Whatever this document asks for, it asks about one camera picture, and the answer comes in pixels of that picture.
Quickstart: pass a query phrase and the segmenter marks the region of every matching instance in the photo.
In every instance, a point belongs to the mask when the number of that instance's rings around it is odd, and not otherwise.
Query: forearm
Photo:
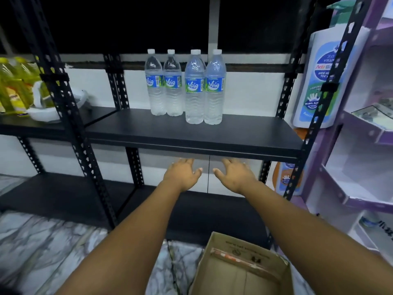
[[[352,238],[279,196],[263,183],[242,194],[317,294],[390,294],[392,269]]]
[[[162,181],[88,255],[58,294],[144,294],[180,189]]]

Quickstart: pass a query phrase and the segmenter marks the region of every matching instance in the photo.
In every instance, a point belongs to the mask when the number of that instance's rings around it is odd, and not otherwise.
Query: hand wash bottle
[[[356,0],[342,0],[329,5],[327,7],[328,9],[337,10],[336,15],[331,19],[329,28],[316,31],[310,36],[307,56],[308,63],[306,64],[305,70],[306,75],[303,76],[297,103],[295,104],[296,111],[292,116],[292,123],[295,127],[308,128],[310,126],[319,101],[319,91],[328,77],[355,2]],[[327,128],[333,125],[349,77],[355,67],[356,61],[359,59],[369,33],[370,29],[361,27],[348,58],[346,68],[340,78],[338,90],[333,95],[321,128]]]

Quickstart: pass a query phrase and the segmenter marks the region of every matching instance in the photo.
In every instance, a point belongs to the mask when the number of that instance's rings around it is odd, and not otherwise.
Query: marble floor
[[[0,175],[0,196],[23,180]],[[0,214],[0,283],[24,295],[54,294],[107,234],[103,228],[58,219]],[[164,240],[146,295],[188,294],[202,254],[199,245]],[[296,295],[312,294],[293,270]]]

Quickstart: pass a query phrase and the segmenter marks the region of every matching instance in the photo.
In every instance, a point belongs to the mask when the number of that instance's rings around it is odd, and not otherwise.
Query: open cardboard box
[[[265,248],[213,232],[190,295],[293,295],[290,263]]]

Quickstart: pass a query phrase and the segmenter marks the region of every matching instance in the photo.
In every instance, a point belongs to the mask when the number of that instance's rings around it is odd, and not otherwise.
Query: cooking oil bottle
[[[0,115],[15,113],[11,100],[8,97],[7,90],[0,79]]]
[[[15,57],[15,61],[17,62],[15,68],[18,72],[18,75],[25,83],[27,90],[30,93],[30,97],[33,98],[32,88],[35,82],[41,80],[40,72],[37,68],[32,67],[25,58]],[[40,93],[41,103],[44,108],[52,108],[55,106],[45,83],[41,84]]]
[[[32,105],[33,97],[17,70],[3,57],[0,57],[0,78],[17,115],[27,116],[26,110]]]

